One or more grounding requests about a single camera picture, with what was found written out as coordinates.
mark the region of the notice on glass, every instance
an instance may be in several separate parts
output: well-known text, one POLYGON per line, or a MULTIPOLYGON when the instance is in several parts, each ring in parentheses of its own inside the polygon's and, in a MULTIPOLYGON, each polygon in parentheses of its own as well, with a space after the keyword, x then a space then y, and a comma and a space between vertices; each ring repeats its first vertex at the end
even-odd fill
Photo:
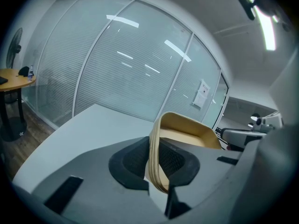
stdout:
POLYGON ((206 102, 209 91, 210 91, 210 87, 202 79, 199 90, 197 91, 196 97, 193 101, 193 104, 197 105, 199 108, 202 108, 206 102))

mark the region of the table leg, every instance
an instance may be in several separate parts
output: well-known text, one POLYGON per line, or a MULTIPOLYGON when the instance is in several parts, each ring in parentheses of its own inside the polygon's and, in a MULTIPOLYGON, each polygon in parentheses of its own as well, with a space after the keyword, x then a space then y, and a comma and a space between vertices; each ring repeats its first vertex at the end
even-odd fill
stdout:
POLYGON ((20 114, 20 119, 21 119, 21 122, 24 123, 25 122, 25 119, 24 119, 24 114, 23 114, 23 107, 22 107, 22 89, 19 88, 17 90, 18 92, 18 107, 19 107, 19 114, 20 114))
POLYGON ((8 120, 8 116, 7 116, 7 112, 6 112, 6 107, 5 107, 5 93, 4 92, 0 92, 0 115, 1 115, 1 119, 2 119, 2 123, 3 126, 5 127, 8 135, 13 138, 13 131, 11 129, 9 120, 8 120))

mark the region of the glass wall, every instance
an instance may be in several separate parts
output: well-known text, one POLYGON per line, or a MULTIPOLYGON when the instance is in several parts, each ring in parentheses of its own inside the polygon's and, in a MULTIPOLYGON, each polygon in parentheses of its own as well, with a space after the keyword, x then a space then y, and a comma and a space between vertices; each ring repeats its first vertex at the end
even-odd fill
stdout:
MULTIPOLYGON (((76 0, 57 0, 49 8, 49 10, 42 17, 40 22, 37 24, 30 41, 27 45, 25 57, 23 60, 23 66, 28 66, 30 68, 33 65, 34 74, 36 75, 36 70, 38 62, 41 58, 43 48, 47 42, 49 35, 51 34, 53 28, 58 23, 59 19, 66 12, 69 7, 76 2, 76 0)), ((23 98, 27 104, 29 104, 34 110, 36 108, 36 85, 33 84, 29 87, 22 88, 23 98)))
POLYGON ((219 75, 219 66, 201 42, 194 38, 162 113, 173 111, 201 122, 212 101, 219 75), (204 105, 200 108, 193 105, 193 101, 202 81, 210 89, 204 105))
POLYGON ((38 68, 37 111, 57 126, 71 118, 87 52, 107 23, 130 0, 78 0, 51 34, 38 68))
POLYGON ((228 86, 226 85, 221 75, 214 98, 211 101, 209 109, 207 110, 206 115, 202 121, 203 124, 209 126, 210 128, 213 128, 223 107, 227 92, 228 86))
POLYGON ((88 59, 75 114, 99 104, 154 121, 190 37, 190 31, 162 11, 140 2, 129 5, 88 59))
POLYGON ((24 99, 58 127, 93 104, 149 121, 172 111, 210 124, 219 114, 209 109, 221 72, 211 54, 179 21, 138 0, 57 0, 24 62, 38 66, 37 89, 24 99), (193 101, 203 82, 200 108, 193 101))

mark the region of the white wall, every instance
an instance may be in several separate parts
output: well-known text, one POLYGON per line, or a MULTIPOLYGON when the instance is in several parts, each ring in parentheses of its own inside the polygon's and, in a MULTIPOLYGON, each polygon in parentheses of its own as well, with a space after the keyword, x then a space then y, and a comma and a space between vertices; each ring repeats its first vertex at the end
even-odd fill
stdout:
POLYGON ((23 33, 20 41, 20 45, 22 46, 22 48, 19 54, 16 54, 15 56, 13 68, 20 69, 23 66, 30 66, 30 64, 22 64, 26 46, 38 22, 54 1, 55 0, 28 0, 23 5, 3 40, 0 52, 0 69, 6 68, 6 56, 8 47, 13 36, 19 28, 23 28, 23 33))
POLYGON ((230 90, 230 97, 246 100, 258 105, 278 110, 269 93, 270 86, 252 81, 235 79, 230 90))
POLYGON ((250 130, 249 126, 242 125, 236 121, 233 121, 231 119, 228 119, 226 117, 222 117, 220 122, 217 125, 218 128, 223 129, 223 128, 231 128, 231 129, 246 129, 250 130))
POLYGON ((285 124, 299 123, 299 48, 294 50, 286 68, 270 88, 285 124))
POLYGON ((183 22, 189 29, 191 29, 196 36, 206 45, 209 51, 213 54, 214 58, 217 60, 218 64, 222 69, 223 76, 230 86, 233 82, 233 73, 224 56, 220 46, 214 39, 212 34, 202 25, 200 22, 200 17, 198 16, 196 9, 193 8, 193 13, 191 14, 190 0, 142 0, 149 4, 152 4, 173 17, 177 18, 179 21, 183 22))

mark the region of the wooden floor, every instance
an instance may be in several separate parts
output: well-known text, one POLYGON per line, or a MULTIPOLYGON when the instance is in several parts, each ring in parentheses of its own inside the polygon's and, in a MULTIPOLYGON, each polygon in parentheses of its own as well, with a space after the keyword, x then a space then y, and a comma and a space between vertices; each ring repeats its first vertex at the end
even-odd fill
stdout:
MULTIPOLYGON (((7 104, 8 117, 19 116, 18 102, 7 104)), ((27 130, 22 137, 13 142, 0 139, 0 153, 8 177, 12 180, 31 153, 54 132, 54 129, 38 118, 31 109, 23 103, 24 118, 27 130)))

